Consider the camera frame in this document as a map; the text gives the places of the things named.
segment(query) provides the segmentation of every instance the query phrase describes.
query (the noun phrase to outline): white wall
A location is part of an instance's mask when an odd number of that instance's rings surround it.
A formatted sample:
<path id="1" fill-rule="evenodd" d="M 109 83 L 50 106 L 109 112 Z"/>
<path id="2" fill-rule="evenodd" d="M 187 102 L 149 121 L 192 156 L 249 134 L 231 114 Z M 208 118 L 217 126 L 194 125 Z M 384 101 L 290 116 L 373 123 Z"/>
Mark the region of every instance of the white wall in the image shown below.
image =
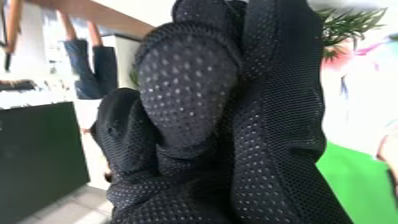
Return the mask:
<path id="1" fill-rule="evenodd" d="M 116 48 L 119 87 L 133 88 L 130 72 L 140 43 L 121 37 L 107 36 L 103 37 L 103 45 Z"/>
<path id="2" fill-rule="evenodd" d="M 0 71 L 4 72 L 4 52 L 0 58 Z M 11 61 L 11 72 L 23 76 L 48 74 L 43 36 L 41 8 L 25 3 L 21 14 L 21 34 L 18 36 L 16 52 Z"/>

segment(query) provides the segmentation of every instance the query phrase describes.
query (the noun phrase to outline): perforated fabric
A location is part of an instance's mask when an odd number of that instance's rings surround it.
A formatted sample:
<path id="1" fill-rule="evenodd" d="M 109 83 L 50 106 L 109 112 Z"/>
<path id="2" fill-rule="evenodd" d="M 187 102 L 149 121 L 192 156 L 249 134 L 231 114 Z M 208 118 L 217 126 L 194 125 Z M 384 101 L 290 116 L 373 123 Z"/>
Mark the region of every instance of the perforated fabric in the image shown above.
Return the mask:
<path id="1" fill-rule="evenodd" d="M 219 5 L 210 13 L 226 12 Z M 252 0 L 240 44 L 215 28 L 226 23 L 206 24 L 215 15 L 197 13 L 199 22 L 165 25 L 146 38 L 142 94 L 117 90 L 100 107 L 112 223 L 352 223 L 315 167 L 325 148 L 320 18 L 304 0 Z"/>

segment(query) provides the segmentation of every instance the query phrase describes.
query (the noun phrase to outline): leg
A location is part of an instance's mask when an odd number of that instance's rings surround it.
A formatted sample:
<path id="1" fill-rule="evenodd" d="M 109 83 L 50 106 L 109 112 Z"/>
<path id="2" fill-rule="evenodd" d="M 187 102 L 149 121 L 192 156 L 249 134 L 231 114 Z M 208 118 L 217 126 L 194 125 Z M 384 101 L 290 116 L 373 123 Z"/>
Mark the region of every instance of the leg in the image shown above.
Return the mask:
<path id="1" fill-rule="evenodd" d="M 93 52 L 94 52 L 94 73 L 96 80 L 101 87 L 103 94 L 107 95 L 117 89 L 117 62 L 116 62 L 116 51 L 112 47 L 103 46 L 101 36 L 96 24 L 89 25 L 89 34 L 93 41 Z"/>
<path id="2" fill-rule="evenodd" d="M 103 97 L 98 80 L 89 66 L 87 41 L 77 39 L 77 33 L 68 15 L 57 12 L 66 29 L 66 52 L 71 60 L 73 72 L 80 76 L 77 81 L 77 95 L 80 99 L 100 99 Z"/>

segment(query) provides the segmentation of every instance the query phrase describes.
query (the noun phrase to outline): black glove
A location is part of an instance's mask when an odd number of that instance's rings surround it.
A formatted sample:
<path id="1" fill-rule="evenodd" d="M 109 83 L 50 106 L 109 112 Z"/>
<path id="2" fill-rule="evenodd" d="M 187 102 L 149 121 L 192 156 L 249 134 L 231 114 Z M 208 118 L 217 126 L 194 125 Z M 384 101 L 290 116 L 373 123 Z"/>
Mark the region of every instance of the black glove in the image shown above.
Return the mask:
<path id="1" fill-rule="evenodd" d="M 350 223 L 315 167 L 322 22 L 308 3 L 252 0 L 245 10 L 181 0 L 172 17 L 137 54 L 140 94 L 109 95 L 93 127 L 112 223 Z"/>

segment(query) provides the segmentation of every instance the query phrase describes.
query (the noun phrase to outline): green leaves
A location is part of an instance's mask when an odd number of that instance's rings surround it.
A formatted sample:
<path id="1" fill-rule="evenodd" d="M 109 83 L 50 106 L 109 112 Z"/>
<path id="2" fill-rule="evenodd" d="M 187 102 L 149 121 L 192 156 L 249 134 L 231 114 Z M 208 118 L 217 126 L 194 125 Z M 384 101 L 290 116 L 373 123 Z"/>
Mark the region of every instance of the green leaves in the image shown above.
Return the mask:
<path id="1" fill-rule="evenodd" d="M 354 41 L 354 49 L 357 41 L 364 40 L 364 33 L 368 30 L 382 27 L 379 21 L 384 17 L 387 9 L 377 9 L 363 12 L 354 12 L 354 9 L 345 13 L 336 14 L 336 9 L 323 9 L 316 13 L 323 20 L 323 45 L 325 47 L 336 46 L 347 39 Z M 341 51 L 327 50 L 323 56 L 332 59 Z"/>

